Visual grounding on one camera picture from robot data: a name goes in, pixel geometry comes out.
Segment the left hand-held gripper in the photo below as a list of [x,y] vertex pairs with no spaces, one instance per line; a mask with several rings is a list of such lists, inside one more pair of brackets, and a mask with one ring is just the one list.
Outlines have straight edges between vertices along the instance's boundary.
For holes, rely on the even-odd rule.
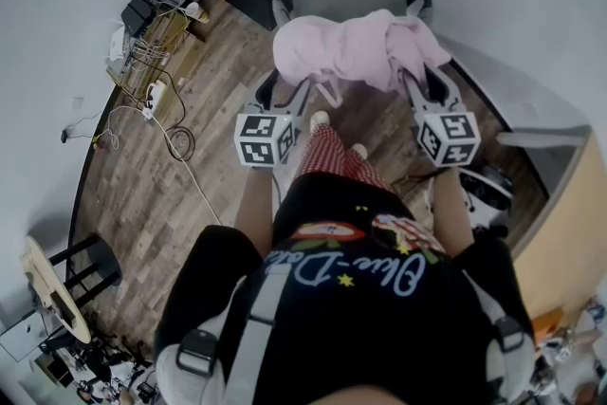
[[311,82],[301,81],[285,106],[271,106],[279,75],[277,69],[271,70],[257,88],[257,102],[247,102],[237,115],[233,140],[244,166],[273,168],[285,164],[297,145]]

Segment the long wooden desk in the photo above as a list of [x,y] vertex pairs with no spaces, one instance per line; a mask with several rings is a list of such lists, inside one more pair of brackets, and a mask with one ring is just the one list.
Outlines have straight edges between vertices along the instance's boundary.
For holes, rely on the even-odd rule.
[[575,318],[607,275],[607,169],[591,133],[513,250],[529,317],[554,309]]

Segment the black stool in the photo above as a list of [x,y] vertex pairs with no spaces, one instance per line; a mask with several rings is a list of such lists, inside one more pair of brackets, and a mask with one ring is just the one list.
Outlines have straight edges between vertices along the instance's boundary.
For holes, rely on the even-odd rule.
[[[81,253],[86,254],[90,265],[85,269],[74,272],[71,260],[74,256]],[[71,291],[78,285],[84,288],[82,296],[73,298],[78,308],[82,308],[93,301],[110,286],[119,285],[122,278],[120,263],[114,251],[96,233],[89,234],[82,241],[51,256],[49,262],[53,267],[56,267],[60,263],[65,263],[67,274],[64,286],[68,291]],[[94,274],[97,274],[101,280],[91,288],[86,287],[84,280]]]

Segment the round wooden table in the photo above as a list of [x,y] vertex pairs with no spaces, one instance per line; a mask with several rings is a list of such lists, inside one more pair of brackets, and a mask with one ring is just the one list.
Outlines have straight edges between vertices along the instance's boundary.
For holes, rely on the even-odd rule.
[[20,260],[23,272],[43,309],[54,314],[78,341],[84,344],[91,342],[91,334],[82,312],[40,245],[31,236],[26,237],[25,252]]

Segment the person's black printed t-shirt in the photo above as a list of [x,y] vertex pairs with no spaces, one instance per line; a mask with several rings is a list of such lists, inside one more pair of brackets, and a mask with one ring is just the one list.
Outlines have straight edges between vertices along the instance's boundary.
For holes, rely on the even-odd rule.
[[535,342],[510,252],[454,258],[389,191],[298,177],[262,258],[241,231],[197,238],[156,331],[168,405],[309,405],[356,387],[405,405],[506,405]]

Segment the red checked trousers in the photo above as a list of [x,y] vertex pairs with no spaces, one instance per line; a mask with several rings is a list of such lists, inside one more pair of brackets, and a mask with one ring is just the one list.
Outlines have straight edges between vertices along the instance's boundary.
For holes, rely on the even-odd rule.
[[295,177],[312,173],[344,176],[392,191],[374,166],[354,147],[346,148],[338,132],[326,123],[312,130]]

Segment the grey flat panel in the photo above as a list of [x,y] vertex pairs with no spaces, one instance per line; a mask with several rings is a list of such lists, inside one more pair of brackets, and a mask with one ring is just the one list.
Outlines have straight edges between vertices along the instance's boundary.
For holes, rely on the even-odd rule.
[[554,147],[581,147],[589,137],[591,129],[581,125],[563,129],[525,128],[516,131],[501,132],[496,140],[511,147],[547,149]]

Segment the white paper cup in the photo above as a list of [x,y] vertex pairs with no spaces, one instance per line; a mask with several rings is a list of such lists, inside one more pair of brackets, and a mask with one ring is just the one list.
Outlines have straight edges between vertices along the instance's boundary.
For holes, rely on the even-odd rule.
[[188,17],[203,23],[207,24],[209,22],[209,14],[203,9],[203,7],[196,1],[191,2],[186,8],[185,13]]

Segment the person's left forearm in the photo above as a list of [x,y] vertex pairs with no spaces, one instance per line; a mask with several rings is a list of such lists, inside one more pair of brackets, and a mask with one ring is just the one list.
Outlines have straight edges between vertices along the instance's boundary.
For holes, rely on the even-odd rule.
[[234,222],[262,258],[272,249],[272,184],[273,173],[269,169],[251,169]]

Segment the white flat network device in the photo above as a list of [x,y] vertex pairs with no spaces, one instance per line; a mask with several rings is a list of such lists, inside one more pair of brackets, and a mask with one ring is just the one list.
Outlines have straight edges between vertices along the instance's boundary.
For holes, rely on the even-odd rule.
[[122,59],[125,49],[125,25],[119,26],[111,35],[108,59],[114,62]]

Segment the person's right forearm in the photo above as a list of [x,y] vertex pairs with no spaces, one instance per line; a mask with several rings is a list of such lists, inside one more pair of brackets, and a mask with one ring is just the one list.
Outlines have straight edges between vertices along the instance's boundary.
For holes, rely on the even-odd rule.
[[435,238],[454,258],[474,243],[457,168],[450,168],[434,178],[432,207]]

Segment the pink clothes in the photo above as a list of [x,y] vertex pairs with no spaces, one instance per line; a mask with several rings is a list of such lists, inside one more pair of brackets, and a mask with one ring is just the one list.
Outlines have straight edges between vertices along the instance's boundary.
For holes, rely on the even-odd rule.
[[319,16],[293,19],[276,32],[273,59],[293,86],[310,78],[364,82],[384,93],[404,94],[400,71],[425,87],[426,68],[446,64],[451,55],[421,19],[379,9],[342,23]]

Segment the white power strip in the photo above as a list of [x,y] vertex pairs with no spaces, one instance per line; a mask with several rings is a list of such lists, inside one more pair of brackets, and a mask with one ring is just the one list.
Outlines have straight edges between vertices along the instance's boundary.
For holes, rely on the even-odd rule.
[[160,105],[166,88],[167,85],[162,80],[156,80],[155,82],[150,83],[148,85],[142,108],[142,115],[147,120],[151,120],[155,115],[155,112]]

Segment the black router with antennas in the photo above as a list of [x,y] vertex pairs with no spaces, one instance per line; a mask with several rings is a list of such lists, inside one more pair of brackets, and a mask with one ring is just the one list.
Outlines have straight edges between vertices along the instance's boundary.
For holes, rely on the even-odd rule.
[[130,0],[120,18],[127,33],[138,38],[156,18],[156,4],[153,0]]

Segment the person's left shoe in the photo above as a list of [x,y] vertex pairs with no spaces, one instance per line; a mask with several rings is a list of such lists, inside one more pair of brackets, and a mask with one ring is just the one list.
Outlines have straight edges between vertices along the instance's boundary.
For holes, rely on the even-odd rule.
[[319,110],[315,112],[309,121],[309,132],[311,135],[315,133],[315,131],[324,126],[330,125],[329,114],[324,110]]

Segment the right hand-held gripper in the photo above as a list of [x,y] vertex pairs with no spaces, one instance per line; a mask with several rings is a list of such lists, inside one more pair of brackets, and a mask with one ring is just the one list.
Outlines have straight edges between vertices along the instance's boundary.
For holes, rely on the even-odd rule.
[[401,80],[414,109],[416,142],[436,168],[470,165],[480,144],[476,117],[462,103],[457,85],[441,69],[425,66],[428,100],[406,69]]

